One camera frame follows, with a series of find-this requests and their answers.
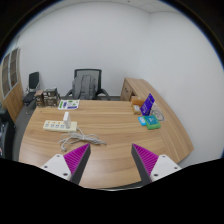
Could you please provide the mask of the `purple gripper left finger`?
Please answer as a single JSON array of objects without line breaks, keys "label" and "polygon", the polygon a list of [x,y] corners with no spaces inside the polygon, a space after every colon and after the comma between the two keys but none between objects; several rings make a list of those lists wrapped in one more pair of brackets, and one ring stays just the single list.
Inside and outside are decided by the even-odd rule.
[{"label": "purple gripper left finger", "polygon": [[85,144],[65,155],[54,155],[41,168],[74,184],[79,184],[90,154],[90,145]]}]

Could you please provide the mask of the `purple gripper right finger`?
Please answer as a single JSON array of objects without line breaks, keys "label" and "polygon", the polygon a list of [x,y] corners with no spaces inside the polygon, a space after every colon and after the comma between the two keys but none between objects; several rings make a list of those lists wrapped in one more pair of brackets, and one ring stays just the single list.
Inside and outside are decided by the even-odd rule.
[{"label": "purple gripper right finger", "polygon": [[167,155],[156,155],[137,144],[132,144],[131,153],[142,183],[154,182],[180,170]]}]

